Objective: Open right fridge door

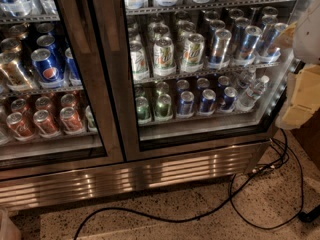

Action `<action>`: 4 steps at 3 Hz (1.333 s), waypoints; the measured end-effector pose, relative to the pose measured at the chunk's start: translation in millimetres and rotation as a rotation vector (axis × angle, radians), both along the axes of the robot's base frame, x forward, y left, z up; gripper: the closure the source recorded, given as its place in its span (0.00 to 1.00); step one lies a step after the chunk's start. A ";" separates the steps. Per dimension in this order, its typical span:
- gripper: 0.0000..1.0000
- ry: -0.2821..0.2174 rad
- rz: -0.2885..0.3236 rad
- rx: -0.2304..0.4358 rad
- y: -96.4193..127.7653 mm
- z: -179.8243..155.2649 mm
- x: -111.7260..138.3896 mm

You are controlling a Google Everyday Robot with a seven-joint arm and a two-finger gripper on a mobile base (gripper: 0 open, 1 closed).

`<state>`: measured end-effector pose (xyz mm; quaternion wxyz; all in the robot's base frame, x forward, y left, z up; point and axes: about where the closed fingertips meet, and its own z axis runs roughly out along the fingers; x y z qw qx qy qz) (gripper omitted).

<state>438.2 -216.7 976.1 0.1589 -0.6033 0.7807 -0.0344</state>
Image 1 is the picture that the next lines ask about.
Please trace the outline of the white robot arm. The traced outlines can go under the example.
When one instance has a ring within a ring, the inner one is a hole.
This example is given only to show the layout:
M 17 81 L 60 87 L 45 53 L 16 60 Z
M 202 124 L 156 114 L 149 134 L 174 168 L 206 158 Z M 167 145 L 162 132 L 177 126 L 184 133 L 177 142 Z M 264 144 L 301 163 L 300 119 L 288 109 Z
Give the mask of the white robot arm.
M 320 108 L 320 0 L 313 0 L 275 44 L 292 48 L 294 57 L 305 63 L 297 74 L 289 74 L 287 100 L 276 119 L 278 128 L 298 129 Z

